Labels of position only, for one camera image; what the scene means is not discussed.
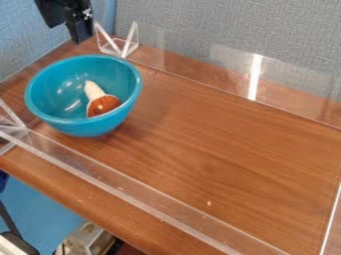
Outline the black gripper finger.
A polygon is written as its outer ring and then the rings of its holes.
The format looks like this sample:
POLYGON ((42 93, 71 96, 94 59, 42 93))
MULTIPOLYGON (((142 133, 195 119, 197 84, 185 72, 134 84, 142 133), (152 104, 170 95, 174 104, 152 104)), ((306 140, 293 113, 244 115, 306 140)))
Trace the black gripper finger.
POLYGON ((92 0, 69 0, 66 25, 71 38, 81 44, 94 36, 94 9, 92 0))
POLYGON ((35 3, 50 28, 66 22, 66 0, 35 0, 35 3))

